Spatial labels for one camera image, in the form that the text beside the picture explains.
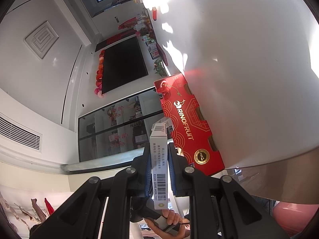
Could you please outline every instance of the red box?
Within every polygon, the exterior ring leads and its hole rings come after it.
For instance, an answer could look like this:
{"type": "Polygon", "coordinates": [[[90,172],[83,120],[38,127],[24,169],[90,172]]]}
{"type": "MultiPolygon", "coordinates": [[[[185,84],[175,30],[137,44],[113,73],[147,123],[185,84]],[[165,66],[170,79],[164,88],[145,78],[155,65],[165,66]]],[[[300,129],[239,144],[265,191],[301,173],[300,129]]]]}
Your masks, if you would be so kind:
{"type": "Polygon", "coordinates": [[[160,99],[165,117],[170,117],[174,130],[171,132],[175,147],[182,149],[189,165],[206,175],[224,169],[219,151],[213,151],[212,132],[206,120],[200,120],[199,104],[188,89],[184,76],[176,74],[154,82],[156,91],[163,94],[160,99]]]}

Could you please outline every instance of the metal bolt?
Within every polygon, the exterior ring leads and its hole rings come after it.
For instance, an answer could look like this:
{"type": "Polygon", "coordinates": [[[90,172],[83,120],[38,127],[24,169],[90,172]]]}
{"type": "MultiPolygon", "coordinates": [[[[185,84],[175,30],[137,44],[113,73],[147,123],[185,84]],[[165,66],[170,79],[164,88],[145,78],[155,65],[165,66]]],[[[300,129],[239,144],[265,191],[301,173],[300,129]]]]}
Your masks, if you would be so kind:
{"type": "Polygon", "coordinates": [[[127,173],[135,173],[136,169],[134,167],[128,167],[128,168],[126,168],[126,172],[127,173]]]}
{"type": "Polygon", "coordinates": [[[229,175],[224,175],[221,179],[227,183],[230,183],[232,181],[232,178],[229,175]]]}
{"type": "Polygon", "coordinates": [[[191,166],[187,166],[187,167],[185,167],[185,172],[187,172],[187,173],[193,173],[194,171],[195,171],[195,169],[193,168],[193,167],[191,167],[191,166]]]}
{"type": "Polygon", "coordinates": [[[99,177],[93,176],[91,178],[89,178],[89,183],[97,183],[99,181],[99,177]]]}

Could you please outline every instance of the ceiling vent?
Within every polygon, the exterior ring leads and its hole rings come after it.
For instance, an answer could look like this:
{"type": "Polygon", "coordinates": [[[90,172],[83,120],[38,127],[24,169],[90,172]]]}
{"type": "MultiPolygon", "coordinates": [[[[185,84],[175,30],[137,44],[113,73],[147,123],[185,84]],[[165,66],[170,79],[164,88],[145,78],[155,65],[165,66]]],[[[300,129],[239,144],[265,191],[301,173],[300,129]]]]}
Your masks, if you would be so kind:
{"type": "Polygon", "coordinates": [[[0,115],[0,135],[40,151],[41,135],[0,115]]]}

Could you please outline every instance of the human hand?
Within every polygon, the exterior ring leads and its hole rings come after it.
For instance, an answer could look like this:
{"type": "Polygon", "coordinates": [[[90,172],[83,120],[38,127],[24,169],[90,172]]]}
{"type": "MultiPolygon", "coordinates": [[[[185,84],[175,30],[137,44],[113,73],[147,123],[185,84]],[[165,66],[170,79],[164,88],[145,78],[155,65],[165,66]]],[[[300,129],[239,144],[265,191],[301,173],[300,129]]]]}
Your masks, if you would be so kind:
{"type": "MultiPolygon", "coordinates": [[[[162,214],[164,217],[167,218],[167,224],[171,225],[174,224],[176,225],[178,222],[181,222],[181,216],[177,213],[175,213],[173,210],[169,209],[163,209],[162,214]]],[[[153,230],[154,233],[156,233],[159,237],[162,239],[183,239],[187,236],[189,236],[189,230],[185,230],[185,226],[181,225],[178,233],[176,236],[171,235],[169,233],[164,232],[163,230],[159,229],[151,220],[149,219],[144,219],[146,224],[150,229],[153,230]]]]}

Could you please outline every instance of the black television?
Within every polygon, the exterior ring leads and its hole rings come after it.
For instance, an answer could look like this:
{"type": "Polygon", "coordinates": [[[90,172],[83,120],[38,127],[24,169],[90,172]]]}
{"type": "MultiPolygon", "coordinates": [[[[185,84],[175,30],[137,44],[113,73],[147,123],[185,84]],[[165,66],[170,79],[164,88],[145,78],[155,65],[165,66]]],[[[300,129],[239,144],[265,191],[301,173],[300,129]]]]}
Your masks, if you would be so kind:
{"type": "Polygon", "coordinates": [[[102,94],[147,75],[136,36],[105,50],[102,94]]]}

